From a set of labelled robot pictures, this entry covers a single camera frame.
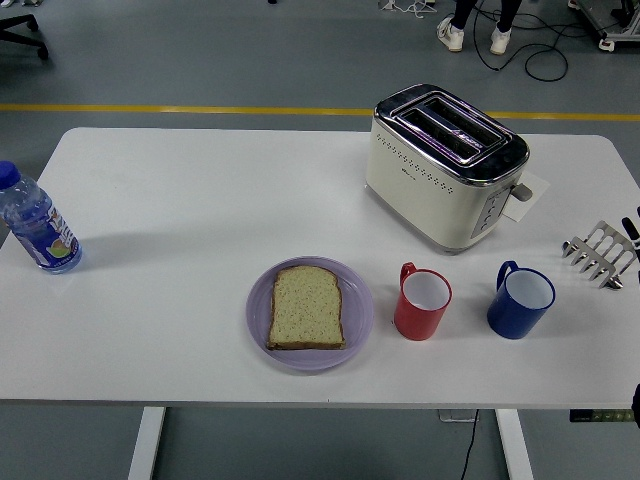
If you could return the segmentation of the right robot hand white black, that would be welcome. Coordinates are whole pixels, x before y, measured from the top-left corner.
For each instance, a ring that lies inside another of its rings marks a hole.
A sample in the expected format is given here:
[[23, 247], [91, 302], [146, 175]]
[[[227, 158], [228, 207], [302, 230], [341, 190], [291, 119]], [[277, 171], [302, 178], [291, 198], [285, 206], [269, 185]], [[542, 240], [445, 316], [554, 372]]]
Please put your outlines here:
[[629, 217], [623, 217], [621, 219], [621, 225], [625, 230], [626, 234], [628, 235], [633, 245], [634, 251], [636, 253], [639, 253], [640, 235], [639, 235], [639, 230], [636, 227], [635, 223]]

